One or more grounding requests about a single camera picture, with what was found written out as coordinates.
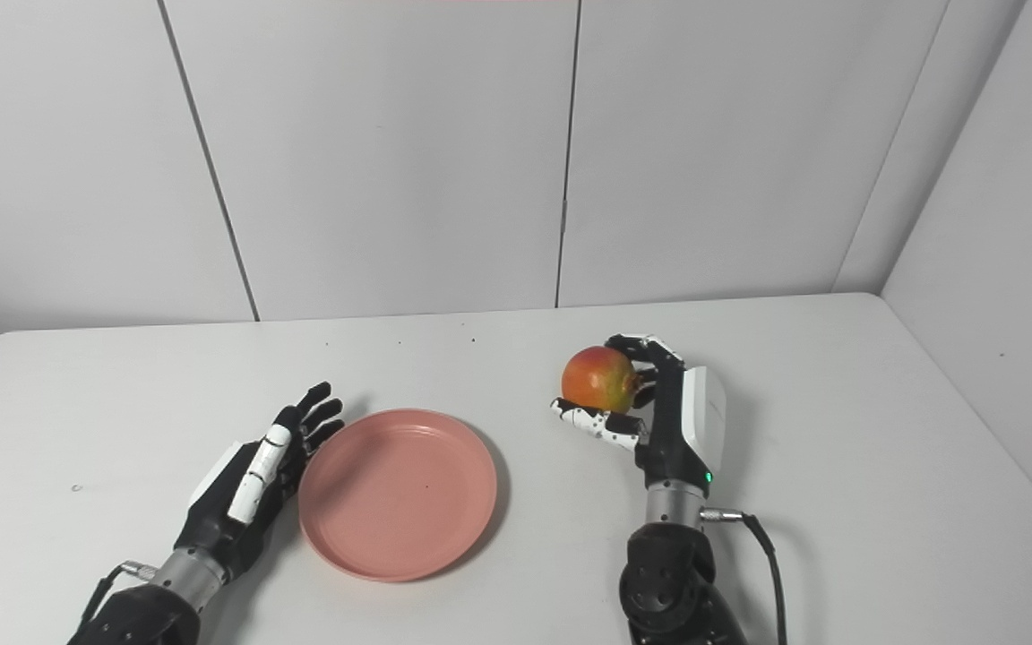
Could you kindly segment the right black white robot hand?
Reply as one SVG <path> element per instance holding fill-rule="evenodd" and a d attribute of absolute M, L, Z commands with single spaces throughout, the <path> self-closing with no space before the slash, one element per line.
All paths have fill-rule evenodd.
<path fill-rule="evenodd" d="M 647 486 L 677 481 L 707 494 L 725 441 L 727 395 L 719 375 L 688 365 L 655 335 L 617 334 L 603 347 L 626 359 L 635 376 L 628 409 L 561 397 L 550 404 L 554 416 L 631 451 Z"/>

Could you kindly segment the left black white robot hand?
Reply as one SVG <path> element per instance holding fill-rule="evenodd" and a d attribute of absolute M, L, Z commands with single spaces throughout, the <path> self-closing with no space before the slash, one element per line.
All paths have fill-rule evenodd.
<path fill-rule="evenodd" d="M 283 408 L 261 438 L 230 446 L 190 498 L 175 549 L 212 561 L 222 583 L 253 568 L 308 461 L 344 427 L 342 409 L 331 384 L 318 383 Z"/>

